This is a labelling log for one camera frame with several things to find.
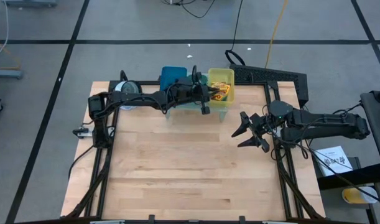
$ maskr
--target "yellow object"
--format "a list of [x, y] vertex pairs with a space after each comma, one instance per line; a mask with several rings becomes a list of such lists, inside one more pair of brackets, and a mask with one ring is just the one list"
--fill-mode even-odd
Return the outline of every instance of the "yellow object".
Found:
[[212, 88], [218, 88], [220, 91], [211, 97], [212, 100], [226, 100], [226, 96], [229, 93], [230, 85], [224, 82], [214, 82], [211, 84]]
[[266, 65], [264, 66], [264, 68], [267, 68], [267, 64], [269, 63], [272, 42], [274, 41], [274, 37], [276, 36], [276, 32], [277, 32], [279, 22], [281, 21], [282, 15], [284, 14], [284, 11], [285, 11], [285, 8], [287, 7], [287, 4], [288, 4], [288, 0], [285, 0], [284, 5], [282, 6], [282, 9], [281, 9], [281, 13], [279, 14], [278, 20], [276, 22], [276, 26], [274, 27], [274, 32], [272, 33], [272, 37], [271, 37], [270, 45], [269, 45], [269, 52], [267, 53]]
[[225, 96], [222, 95], [221, 99], [211, 100], [209, 105], [211, 108], [226, 108], [233, 104], [234, 102], [234, 71], [232, 69], [223, 68], [211, 68], [209, 69], [208, 85], [213, 86], [213, 84], [221, 86], [221, 90], [227, 88], [227, 93]]
[[[360, 187], [363, 191], [377, 197], [377, 193], [375, 189], [372, 187]], [[344, 189], [341, 193], [343, 200], [347, 203], [354, 204], [367, 204], [367, 203], [376, 203], [377, 200], [372, 197], [360, 192], [356, 188]]]

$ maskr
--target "black floor stripe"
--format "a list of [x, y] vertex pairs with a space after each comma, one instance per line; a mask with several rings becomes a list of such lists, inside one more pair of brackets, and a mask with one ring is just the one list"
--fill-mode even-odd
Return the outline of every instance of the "black floor stripe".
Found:
[[[77, 40], [76, 44], [110, 44], [110, 45], [136, 45], [136, 44], [232, 44], [232, 39], [221, 40]], [[369, 40], [275, 40], [273, 44], [370, 44]], [[270, 44], [270, 40], [235, 40], [235, 44]]]
[[[141, 45], [141, 44], [232, 44], [231, 39], [177, 40], [76, 40], [75, 44]], [[69, 44], [70, 40], [9, 40], [8, 44]], [[269, 44], [270, 40], [235, 40], [235, 44]], [[275, 40], [274, 44], [294, 45], [364, 45], [380, 44], [380, 40]]]
[[9, 40], [8, 45], [11, 44], [69, 44], [71, 40]]
[[55, 84], [54, 84], [54, 87], [52, 90], [52, 94], [50, 96], [49, 102], [47, 103], [46, 111], [45, 111], [43, 120], [40, 124], [40, 128], [38, 130], [38, 133], [36, 135], [34, 146], [32, 147], [32, 150], [30, 152], [27, 165], [25, 166], [24, 173], [21, 177], [21, 181], [20, 181], [20, 184], [18, 186], [16, 195], [14, 196], [14, 200], [13, 200], [13, 203], [10, 207], [9, 214], [7, 215], [6, 223], [14, 223], [14, 220], [17, 217], [17, 213], [19, 211], [20, 204], [22, 202], [22, 198], [24, 197], [24, 193], [25, 193], [25, 190], [26, 190], [27, 185], [28, 185], [30, 174], [34, 168], [36, 157], [38, 156], [39, 149], [40, 149], [40, 146], [42, 144], [42, 140], [44, 138], [46, 128], [47, 128], [47, 125], [48, 125], [49, 120], [50, 120], [50, 116], [52, 115], [52, 111], [53, 111], [55, 101], [57, 99], [58, 91], [60, 90], [65, 71], [67, 70], [68, 63], [70, 61], [70, 57], [72, 54], [73, 46], [75, 45], [75, 40], [78, 37], [79, 30], [80, 30], [80, 27], [82, 25], [83, 18], [85, 16], [88, 5], [89, 5], [89, 0], [85, 0], [83, 5], [82, 5], [82, 9], [80, 11], [78, 20], [76, 22], [75, 29], [73, 31], [71, 40], [69, 42], [67, 52], [65, 53], [60, 71], [59, 71], [57, 79], [55, 81]]
[[369, 28], [369, 26], [368, 26], [368, 24], [367, 24], [367, 22], [365, 20], [365, 17], [363, 15], [363, 13], [361, 12], [361, 9], [359, 8], [357, 0], [351, 0], [351, 3], [353, 4], [353, 7], [354, 7], [354, 9], [355, 9], [355, 11], [357, 13], [358, 19], [359, 19], [361, 25], [364, 28], [366, 36], [371, 41], [372, 48], [373, 48], [373, 50], [375, 52], [375, 55], [376, 55], [376, 58], [378, 59], [378, 62], [380, 64], [380, 49], [379, 49], [379, 46], [378, 46], [378, 44], [380, 44], [380, 40], [379, 41], [375, 41], [375, 38], [374, 38], [374, 36], [372, 35], [372, 32], [371, 32], [371, 29]]

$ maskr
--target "white paper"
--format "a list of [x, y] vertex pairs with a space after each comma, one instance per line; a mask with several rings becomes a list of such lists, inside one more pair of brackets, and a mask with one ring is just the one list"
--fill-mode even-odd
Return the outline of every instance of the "white paper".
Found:
[[[348, 172], [348, 171], [353, 170], [341, 146], [317, 150], [315, 152], [315, 155], [318, 158], [320, 158], [322, 161], [324, 161], [324, 163], [328, 165], [331, 169], [333, 169], [336, 173], [340, 174], [343, 172]], [[326, 168], [323, 164], [321, 164], [320, 161], [317, 161], [317, 162], [325, 177], [334, 175], [334, 173], [330, 171], [328, 168]]]

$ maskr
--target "cable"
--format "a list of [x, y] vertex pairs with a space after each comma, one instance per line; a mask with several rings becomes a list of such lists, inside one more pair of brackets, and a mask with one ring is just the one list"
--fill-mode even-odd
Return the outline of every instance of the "cable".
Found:
[[[134, 100], [137, 100], [137, 99], [151, 99], [152, 101], [156, 102], [159, 109], [162, 111], [162, 113], [164, 112], [163, 109], [162, 109], [162, 105], [153, 97], [151, 96], [137, 96], [137, 97], [134, 97], [134, 98], [131, 98], [130, 100], [126, 100], [124, 103], [122, 102], [115, 102], [115, 103], [111, 103], [110, 105], [108, 105], [104, 110], [100, 111], [99, 113], [97, 114], [102, 114], [102, 113], [105, 113], [107, 111], [109, 111], [110, 107], [114, 106], [114, 105], [119, 105], [116, 109], [118, 109], [120, 106], [124, 106], [126, 105], [127, 103], [131, 102], [131, 101], [134, 101]], [[114, 110], [106, 113], [105, 115], [102, 115], [100, 118], [104, 118], [104, 117], [107, 117], [109, 116], [111, 113], [113, 113]]]
[[[346, 112], [349, 112], [349, 111], [351, 111], [351, 110], [353, 110], [354, 108], [356, 108], [356, 107], [358, 107], [358, 106], [361, 106], [361, 103], [359, 103], [359, 104], [357, 104], [357, 105], [355, 105], [355, 106], [353, 106], [353, 107], [351, 107], [351, 108], [348, 108], [348, 109], [345, 109], [345, 110], [338, 110], [338, 111], [346, 111]], [[313, 121], [313, 122], [311, 122], [311, 123], [309, 123], [307, 126], [310, 126], [312, 123], [315, 123], [315, 122], [317, 122], [317, 120], [316, 121]], [[301, 142], [301, 147], [300, 147], [300, 149], [302, 150], [302, 153], [303, 153], [303, 151], [304, 151], [304, 147], [303, 147], [303, 136], [304, 136], [304, 133], [306, 132], [306, 130], [308, 130], [308, 128], [305, 128], [305, 130], [303, 131], [303, 133], [302, 133], [302, 136], [300, 137], [300, 142]], [[322, 155], [323, 157], [326, 157], [327, 159], [329, 159], [330, 161], [332, 160], [332, 158], [331, 157], [328, 157], [328, 156], [326, 156], [326, 155], [324, 155], [324, 154], [322, 154], [321, 152], [319, 152], [318, 150], [314, 150], [314, 149], [312, 149], [311, 147], [310, 147], [310, 144], [311, 144], [311, 142], [313, 141], [313, 139], [311, 139], [311, 141], [310, 142], [307, 142], [307, 140], [305, 140], [305, 142], [306, 142], [306, 146], [307, 146], [307, 148], [308, 148], [308, 151], [309, 150], [313, 150], [313, 152], [314, 153], [318, 153], [318, 154], [320, 154], [320, 155]], [[345, 167], [345, 168], [348, 168], [348, 169], [350, 169], [350, 170], [353, 170], [353, 168], [351, 168], [351, 167], [348, 167], [348, 166], [346, 166], [346, 165], [344, 165], [344, 164], [341, 164], [341, 163], [337, 163], [337, 164], [339, 164], [339, 165], [341, 165], [341, 166], [343, 166], [343, 167]], [[363, 175], [363, 176], [365, 176], [365, 177], [369, 177], [369, 175], [367, 175], [367, 174], [364, 174], [364, 173], [362, 173], [362, 172], [360, 172], [360, 171], [358, 171], [358, 173], [359, 174], [361, 174], [361, 175]]]
[[267, 120], [267, 116], [266, 116], [266, 114], [264, 113], [264, 108], [265, 107], [267, 107], [267, 110], [268, 110], [268, 105], [264, 105], [263, 107], [262, 107], [262, 114], [263, 114], [263, 116], [266, 118], [266, 123], [268, 124], [268, 126], [270, 126], [270, 124], [268, 123], [268, 120]]
[[93, 122], [95, 122], [95, 121], [91, 120], [90, 122], [87, 122], [87, 123], [82, 122], [82, 125], [89, 125], [89, 124], [92, 124]]
[[169, 108], [168, 108], [168, 102], [169, 102], [169, 93], [172, 95], [172, 90], [170, 88], [172, 88], [173, 86], [180, 86], [180, 85], [183, 85], [183, 86], [193, 86], [193, 85], [186, 85], [186, 84], [182, 84], [182, 83], [174, 83], [173, 85], [170, 85], [166, 91], [166, 107], [165, 107], [165, 111], [162, 111], [162, 114], [167, 114]]
[[[322, 154], [322, 153], [319, 152], [318, 150], [312, 149], [307, 143], [306, 143], [306, 145], [307, 145], [308, 149], [309, 149], [309, 150], [312, 150], [314, 153], [318, 153], [318, 154], [320, 154], [321, 156], [323, 156], [323, 157], [329, 159], [330, 161], [335, 161], [335, 160], [332, 159], [331, 157]], [[350, 170], [354, 170], [352, 167], [348, 167], [348, 166], [346, 166], [346, 165], [344, 165], [344, 164], [341, 164], [341, 163], [339, 163], [339, 162], [336, 162], [336, 164], [341, 165], [341, 166], [343, 166], [343, 167], [345, 167], [345, 168], [348, 168], [348, 169], [350, 169]], [[363, 175], [364, 177], [370, 177], [369, 175], [367, 175], [367, 174], [365, 174], [365, 173], [363, 173], [363, 172], [360, 172], [359, 170], [358, 170], [357, 172], [358, 172], [358, 174]]]
[[[346, 115], [345, 117], [347, 117], [347, 114], [348, 114], [349, 111], [352, 111], [353, 109], [355, 109], [355, 108], [357, 108], [359, 106], [362, 106], [362, 103], [358, 103], [357, 105], [355, 105], [355, 106], [353, 106], [351, 108], [348, 108], [348, 109], [337, 110], [337, 111], [333, 112], [332, 114], [337, 114], [340, 111], [342, 111], [343, 112], [342, 115]], [[312, 145], [313, 140], [314, 139], [311, 139], [310, 142], [307, 142], [307, 140], [306, 140], [306, 144], [308, 145], [307, 147], [310, 147]]]
[[241, 0], [241, 4], [239, 4], [238, 15], [237, 15], [237, 22], [235, 24], [235, 31], [234, 31], [234, 38], [233, 38], [233, 46], [231, 46], [231, 50], [234, 49], [235, 37], [237, 35], [237, 27], [238, 27], [239, 15], [241, 14], [242, 2], [243, 2], [243, 0]]
[[281, 142], [284, 142], [284, 143], [287, 143], [287, 144], [294, 144], [294, 145], [300, 147], [300, 149], [303, 150], [303, 151], [309, 151], [309, 152], [314, 156], [314, 158], [318, 159], [318, 160], [322, 163], [323, 166], [325, 166], [325, 167], [326, 167], [327, 169], [329, 169], [332, 173], [334, 173], [339, 179], [341, 179], [342, 181], [346, 182], [348, 185], [350, 185], [350, 186], [356, 188], [356, 189], [359, 190], [360, 192], [362, 192], [362, 193], [364, 193], [364, 194], [370, 196], [371, 198], [377, 200], [378, 202], [380, 202], [380, 199], [379, 199], [379, 198], [377, 198], [377, 197], [371, 195], [371, 194], [368, 193], [368, 192], [365, 192], [364, 190], [362, 190], [362, 189], [360, 189], [359, 187], [355, 186], [355, 184], [351, 183], [351, 182], [350, 182], [349, 180], [347, 180], [346, 178], [342, 177], [340, 174], [336, 173], [331, 167], [329, 167], [329, 166], [328, 166], [326, 163], [324, 163], [324, 162], [323, 162], [318, 156], [316, 156], [316, 154], [314, 153], [314, 152], [315, 152], [314, 149], [312, 149], [312, 148], [306, 148], [306, 147], [304, 147], [303, 145], [298, 144], [298, 143], [295, 143], [295, 142], [284, 141], [284, 140], [282, 140], [280, 137], [278, 137], [276, 134], [273, 134], [273, 135], [275, 136], [275, 138], [276, 138], [278, 141], [281, 141]]
[[323, 118], [318, 118], [318, 119], [315, 119], [314, 121], [310, 122], [308, 125], [306, 125], [306, 127], [304, 127], [304, 130], [303, 130], [303, 133], [302, 135], [300, 136], [300, 145], [302, 146], [301, 150], [302, 150], [302, 155], [305, 159], [308, 159], [308, 154], [307, 154], [307, 151], [303, 149], [303, 137], [304, 137], [304, 134], [306, 133], [307, 129], [314, 123], [316, 123], [317, 121], [320, 121], [322, 120]]
[[3, 51], [3, 49], [5, 48], [7, 41], [9, 40], [9, 10], [7, 8], [7, 3], [5, 0], [3, 1], [3, 3], [4, 3], [4, 7], [6, 8], [6, 39], [4, 41], [3, 46], [0, 49], [0, 54]]
[[322, 163], [323, 166], [325, 166], [328, 170], [330, 170], [330, 171], [331, 171], [335, 176], [337, 176], [340, 180], [344, 181], [344, 182], [347, 183], [348, 185], [354, 187], [355, 189], [359, 190], [360, 192], [362, 192], [362, 193], [364, 193], [364, 194], [370, 196], [371, 198], [377, 200], [378, 202], [380, 202], [380, 199], [379, 199], [379, 198], [377, 198], [377, 197], [371, 195], [370, 193], [368, 193], [368, 192], [362, 190], [361, 188], [355, 186], [355, 184], [351, 183], [349, 180], [347, 180], [346, 178], [342, 177], [340, 174], [336, 173], [331, 167], [329, 167], [326, 163], [324, 163], [324, 162], [322, 161], [322, 159], [320, 159], [318, 156], [316, 156], [316, 155], [314, 154], [314, 149], [309, 150], [309, 151], [310, 151], [310, 153], [313, 154], [314, 158], [318, 159], [318, 160]]
[[196, 18], [198, 18], [198, 19], [201, 19], [201, 18], [204, 18], [204, 17], [208, 14], [210, 8], [211, 8], [212, 5], [215, 3], [215, 1], [216, 1], [216, 0], [213, 0], [213, 1], [212, 1], [212, 3], [210, 4], [208, 10], [206, 10], [206, 13], [204, 13], [203, 16], [197, 16], [197, 15], [194, 15], [192, 12], [190, 12], [188, 9], [185, 8], [185, 6], [184, 6], [185, 4], [181, 4], [181, 6], [182, 6], [183, 9], [186, 10], [191, 16], [196, 17]]
[[288, 0], [285, 0], [284, 5], [282, 6], [282, 9], [281, 9], [281, 13], [279, 14], [278, 20], [276, 22], [276, 26], [274, 27], [274, 32], [272, 33], [272, 37], [271, 37], [270, 44], [269, 44], [269, 51], [267, 53], [266, 65], [264, 66], [264, 68], [267, 68], [267, 65], [269, 64], [272, 42], [274, 41], [274, 37], [276, 36], [276, 32], [277, 32], [279, 22], [281, 21], [282, 15], [284, 14], [284, 11], [285, 11], [285, 8], [287, 7], [287, 4], [288, 4]]
[[192, 0], [190, 2], [184, 2], [184, 0], [179, 0], [177, 2], [168, 2], [167, 0], [160, 0], [162, 3], [166, 4], [166, 5], [169, 5], [169, 6], [181, 6], [181, 5], [184, 5], [184, 4], [191, 4], [193, 2], [195, 2], [196, 0]]
[[270, 152], [270, 157], [271, 157], [271, 159], [272, 159], [273, 161], [276, 161], [276, 160], [281, 161], [281, 160], [287, 155], [287, 152], [284, 151], [284, 154], [281, 155], [280, 158], [278, 158], [278, 159], [277, 159], [277, 158], [274, 158], [274, 157], [272, 156], [272, 153], [273, 153], [275, 150], [276, 150], [276, 149], [273, 148], [273, 149], [271, 150], [271, 152]]
[[[111, 137], [113, 135], [113, 133], [115, 133], [115, 129], [114, 128], [111, 133], [108, 135], [108, 137]], [[91, 149], [94, 148], [95, 145], [92, 145], [90, 146], [85, 152], [83, 152], [82, 154], [80, 154], [71, 164], [70, 166], [70, 170], [68, 171], [68, 179], [70, 179], [70, 176], [71, 176], [71, 171], [73, 169], [73, 166], [76, 164], [76, 162], [78, 162], [83, 156], [85, 156]]]
[[86, 155], [89, 151], [90, 151], [90, 149], [93, 149], [93, 146], [94, 145], [91, 145], [90, 146], [90, 148], [88, 148], [85, 152], [83, 152], [82, 154], [80, 154], [73, 162], [72, 162], [72, 164], [71, 164], [71, 166], [70, 166], [70, 170], [68, 171], [68, 180], [70, 179], [70, 177], [71, 177], [71, 171], [72, 171], [72, 168], [73, 168], [73, 166], [76, 164], [76, 162], [78, 162], [79, 160], [80, 160], [80, 158], [82, 158], [84, 155]]
[[10, 53], [10, 51], [8, 51], [7, 48], [4, 47], [4, 48], [2, 48], [2, 49], [3, 49], [3, 51], [4, 51], [6, 54], [8, 54], [8, 56], [10, 56], [14, 61], [16, 61], [17, 66], [16, 66], [16, 67], [0, 67], [0, 69], [1, 69], [1, 70], [20, 70], [20, 69], [21, 69], [21, 61], [20, 61], [20, 59], [17, 58], [17, 57], [15, 57], [15, 56], [13, 56], [13, 55]]

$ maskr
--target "black cable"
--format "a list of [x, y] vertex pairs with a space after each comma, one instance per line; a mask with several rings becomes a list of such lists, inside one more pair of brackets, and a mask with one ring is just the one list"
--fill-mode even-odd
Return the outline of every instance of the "black cable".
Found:
[[168, 102], [169, 102], [169, 93], [172, 95], [172, 90], [171, 88], [173, 86], [180, 86], [180, 85], [183, 85], [183, 86], [193, 86], [193, 85], [187, 85], [187, 84], [183, 84], [183, 83], [174, 83], [173, 85], [170, 85], [166, 91], [166, 107], [165, 107], [165, 111], [161, 110], [162, 111], [162, 114], [167, 114], [169, 108], [168, 108]]
[[181, 6], [181, 5], [184, 5], [184, 4], [191, 4], [193, 2], [195, 2], [196, 0], [192, 0], [190, 2], [184, 2], [184, 0], [179, 0], [177, 2], [168, 2], [167, 0], [160, 0], [162, 3], [166, 4], [166, 5], [169, 5], [169, 6]]
[[268, 123], [268, 120], [267, 120], [267, 116], [266, 116], [266, 114], [264, 113], [264, 108], [265, 107], [267, 107], [267, 110], [268, 110], [268, 105], [264, 105], [263, 107], [262, 107], [262, 114], [263, 114], [263, 116], [266, 118], [266, 123], [270, 126], [270, 124]]
[[91, 120], [91, 121], [88, 122], [88, 123], [82, 122], [82, 125], [89, 125], [89, 124], [92, 124], [93, 122], [95, 122], [95, 121]]
[[[138, 99], [138, 98], [141, 98], [141, 97], [140, 97], [140, 96], [139, 96], [139, 97], [134, 97], [134, 98], [132, 98], [132, 99], [130, 99], [130, 100], [128, 100], [128, 101], [136, 100], [136, 99]], [[97, 113], [97, 114], [105, 113], [105, 112], [109, 111], [110, 107], [112, 107], [112, 106], [114, 106], [114, 105], [121, 105], [121, 104], [122, 104], [121, 102], [111, 103], [111, 104], [108, 105], [104, 110], [100, 111], [100, 112]], [[113, 111], [110, 111], [110, 112], [106, 113], [105, 115], [102, 116], [102, 118], [104, 118], [105, 116], [109, 116], [112, 112], [113, 112]]]
[[308, 154], [307, 154], [307, 151], [303, 149], [303, 137], [304, 137], [304, 134], [306, 133], [307, 129], [314, 123], [316, 123], [317, 121], [320, 121], [322, 120], [323, 118], [318, 118], [310, 123], [308, 123], [308, 125], [306, 125], [306, 127], [304, 127], [304, 130], [302, 132], [302, 135], [300, 136], [300, 145], [302, 146], [302, 148], [300, 148], [302, 150], [302, 155], [303, 155], [303, 158], [305, 159], [308, 159]]
[[89, 151], [90, 151], [90, 149], [92, 149], [93, 148], [93, 146], [94, 145], [92, 145], [92, 146], [90, 146], [90, 148], [88, 148], [85, 152], [83, 152], [82, 154], [80, 154], [73, 162], [72, 162], [72, 164], [71, 164], [71, 166], [70, 166], [70, 170], [68, 171], [68, 180], [70, 179], [70, 177], [71, 177], [71, 171], [72, 171], [72, 168], [73, 168], [73, 166], [76, 164], [76, 162], [78, 162], [78, 160], [80, 160], [80, 158], [82, 158], [84, 155], [86, 155]]
[[[276, 160], [277, 160], [276, 158], [274, 158], [274, 157], [272, 156], [272, 153], [273, 153], [275, 150], [276, 150], [276, 149], [273, 148], [273, 149], [271, 150], [271, 152], [270, 152], [270, 157], [271, 157], [271, 159], [272, 159], [273, 161], [276, 161]], [[284, 151], [284, 154], [281, 155], [280, 158], [278, 158], [278, 161], [281, 161], [286, 155], [287, 155], [287, 152]]]
[[[353, 106], [353, 107], [351, 107], [351, 108], [337, 110], [337, 111], [333, 112], [332, 114], [337, 114], [337, 113], [339, 113], [340, 111], [342, 111], [342, 112], [343, 112], [342, 114], [345, 115], [345, 116], [347, 116], [347, 114], [348, 114], [349, 111], [351, 111], [351, 110], [353, 110], [353, 109], [355, 109], [356, 107], [359, 107], [359, 106], [361, 106], [361, 105], [362, 105], [361, 103], [358, 103], [357, 105], [355, 105], [355, 106]], [[308, 144], [307, 147], [309, 147], [309, 146], [312, 145], [313, 140], [314, 140], [314, 139], [311, 139], [310, 142], [307, 142], [307, 140], [306, 140], [306, 143]]]
[[238, 9], [237, 22], [235, 24], [235, 31], [234, 31], [234, 37], [233, 37], [233, 46], [231, 47], [231, 50], [234, 49], [235, 37], [237, 35], [237, 27], [238, 27], [239, 15], [241, 14], [242, 2], [243, 0], [241, 0], [241, 4], [239, 5], [239, 9]]
[[[108, 137], [111, 137], [113, 133], [115, 133], [115, 129], [114, 128], [111, 133], [108, 135]], [[85, 152], [83, 152], [82, 154], [80, 154], [71, 164], [70, 166], [70, 170], [68, 171], [68, 179], [70, 179], [70, 176], [71, 176], [71, 171], [73, 169], [73, 166], [76, 164], [76, 162], [78, 162], [83, 156], [85, 156], [91, 149], [94, 148], [95, 145], [92, 145], [90, 146], [90, 148], [88, 148]]]
[[188, 9], [185, 8], [184, 5], [186, 5], [186, 4], [181, 4], [181, 6], [182, 6], [183, 9], [186, 10], [191, 16], [196, 17], [196, 18], [198, 18], [198, 19], [201, 19], [201, 18], [204, 18], [204, 17], [208, 14], [210, 8], [212, 8], [212, 5], [215, 3], [215, 1], [216, 1], [216, 0], [213, 0], [213, 1], [212, 1], [212, 3], [210, 4], [208, 10], [206, 10], [206, 13], [204, 13], [203, 16], [197, 16], [197, 15], [194, 15], [192, 12], [190, 12]]
[[[306, 142], [306, 145], [307, 145], [307, 147], [309, 148], [309, 150], [312, 150], [314, 153], [318, 153], [318, 154], [320, 154], [321, 156], [323, 156], [323, 157], [329, 159], [330, 161], [335, 161], [335, 160], [333, 160], [331, 157], [322, 154], [322, 153], [319, 152], [318, 150], [311, 149], [310, 145], [309, 145], [307, 142]], [[341, 166], [343, 166], [343, 167], [345, 167], [345, 168], [348, 168], [348, 169], [350, 169], [350, 170], [354, 170], [352, 167], [348, 167], [348, 166], [346, 166], [346, 165], [344, 165], [344, 164], [341, 164], [341, 163], [339, 163], [339, 162], [336, 162], [336, 163], [337, 163], [338, 165], [341, 165]], [[363, 173], [363, 172], [360, 172], [359, 170], [357, 170], [357, 173], [360, 174], [360, 175], [363, 175], [364, 177], [368, 177], [368, 178], [370, 178], [369, 175], [367, 175], [367, 174], [365, 174], [365, 173]]]
[[340, 174], [336, 173], [336, 172], [335, 172], [330, 166], [328, 166], [326, 163], [324, 163], [324, 162], [322, 161], [322, 159], [320, 159], [318, 156], [316, 156], [315, 153], [314, 153], [314, 151], [315, 151], [314, 149], [309, 149], [309, 152], [314, 156], [314, 158], [318, 159], [318, 160], [322, 163], [323, 166], [325, 166], [328, 170], [330, 170], [330, 171], [331, 171], [335, 176], [337, 176], [340, 180], [342, 180], [343, 182], [345, 182], [345, 183], [347, 183], [348, 185], [354, 187], [355, 189], [359, 190], [360, 192], [362, 192], [362, 193], [364, 193], [364, 194], [370, 196], [371, 198], [377, 200], [378, 202], [380, 202], [380, 199], [379, 199], [379, 198], [377, 198], [377, 197], [371, 195], [370, 193], [368, 193], [368, 192], [362, 190], [361, 188], [357, 187], [355, 184], [351, 183], [351, 182], [350, 182], [349, 180], [347, 180], [346, 178], [342, 177]]
[[306, 147], [304, 147], [303, 145], [300, 145], [300, 144], [295, 143], [295, 142], [284, 141], [284, 140], [282, 140], [279, 136], [277, 136], [276, 134], [273, 134], [273, 135], [274, 135], [274, 137], [275, 137], [278, 141], [280, 141], [280, 142], [287, 143], [287, 144], [294, 144], [294, 145], [300, 147], [300, 149], [303, 150], [303, 151], [309, 151], [309, 152], [314, 156], [314, 158], [318, 159], [318, 160], [322, 163], [323, 166], [325, 166], [327, 169], [329, 169], [329, 170], [330, 170], [333, 174], [335, 174], [340, 180], [346, 182], [348, 185], [354, 187], [355, 189], [359, 190], [360, 192], [362, 192], [362, 193], [364, 193], [364, 194], [370, 196], [371, 198], [377, 200], [378, 202], [380, 202], [380, 199], [379, 199], [379, 198], [377, 198], [377, 197], [371, 195], [370, 193], [368, 193], [368, 192], [366, 192], [366, 191], [360, 189], [359, 187], [355, 186], [355, 184], [351, 183], [349, 180], [347, 180], [346, 178], [342, 177], [340, 174], [336, 173], [331, 167], [329, 167], [326, 163], [324, 163], [324, 162], [323, 162], [323, 161], [322, 161], [322, 160], [321, 160], [321, 159], [320, 159], [320, 158], [314, 153], [316, 150], [312, 149], [311, 147], [306, 148]]

